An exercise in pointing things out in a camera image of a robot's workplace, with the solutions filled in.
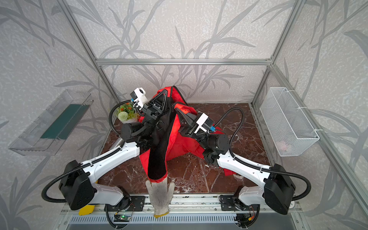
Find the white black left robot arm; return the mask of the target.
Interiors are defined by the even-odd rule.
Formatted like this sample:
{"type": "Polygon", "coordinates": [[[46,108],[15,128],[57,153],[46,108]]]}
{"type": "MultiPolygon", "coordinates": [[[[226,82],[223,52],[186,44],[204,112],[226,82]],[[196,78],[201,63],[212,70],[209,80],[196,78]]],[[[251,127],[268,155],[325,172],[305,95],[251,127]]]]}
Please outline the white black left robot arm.
{"type": "Polygon", "coordinates": [[[72,161],[65,168],[66,176],[60,180],[59,189],[71,210],[79,210],[87,205],[105,204],[117,210],[126,209],[131,198],[124,189],[97,184],[97,181],[110,170],[122,163],[138,157],[154,144],[153,132],[163,124],[159,119],[167,113],[167,100],[170,92],[161,90],[151,100],[142,88],[131,94],[134,108],[144,115],[142,122],[126,123],[122,126],[120,137],[123,143],[114,149],[88,161],[72,161]]]}

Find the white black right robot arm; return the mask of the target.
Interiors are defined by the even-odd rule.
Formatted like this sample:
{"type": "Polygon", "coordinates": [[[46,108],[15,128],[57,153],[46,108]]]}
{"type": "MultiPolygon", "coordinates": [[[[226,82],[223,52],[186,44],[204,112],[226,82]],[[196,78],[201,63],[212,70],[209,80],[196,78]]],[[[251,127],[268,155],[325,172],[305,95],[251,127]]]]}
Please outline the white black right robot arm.
{"type": "Polygon", "coordinates": [[[203,148],[207,163],[231,170],[255,183],[254,187],[240,188],[234,200],[245,206],[267,205],[279,214],[288,214],[295,192],[291,173],[278,164],[263,165],[232,154],[228,136],[217,134],[213,121],[206,114],[194,114],[182,104],[175,105],[174,110],[180,121],[179,133],[203,148]]]}

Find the red jacket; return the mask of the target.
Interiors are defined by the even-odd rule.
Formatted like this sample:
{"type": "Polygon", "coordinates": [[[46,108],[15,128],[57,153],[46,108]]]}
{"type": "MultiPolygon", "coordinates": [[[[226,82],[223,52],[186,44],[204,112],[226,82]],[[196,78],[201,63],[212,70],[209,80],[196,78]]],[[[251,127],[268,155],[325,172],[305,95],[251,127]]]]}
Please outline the red jacket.
{"type": "MultiPolygon", "coordinates": [[[[160,89],[157,94],[166,89],[167,87],[160,89]]],[[[182,103],[189,106],[177,87],[173,86],[172,93],[174,104],[182,103]]],[[[190,112],[193,112],[194,114],[200,113],[191,106],[189,106],[189,109],[190,112]]],[[[217,134],[224,134],[221,129],[217,128],[215,123],[213,126],[216,128],[215,132],[217,134]]],[[[183,137],[179,133],[180,121],[174,109],[173,112],[166,111],[154,128],[153,133],[150,134],[150,137],[153,139],[153,143],[140,157],[142,166],[150,182],[159,183],[167,178],[167,162],[176,157],[191,153],[204,159],[202,154],[204,151],[203,148],[195,140],[183,137]]]]}

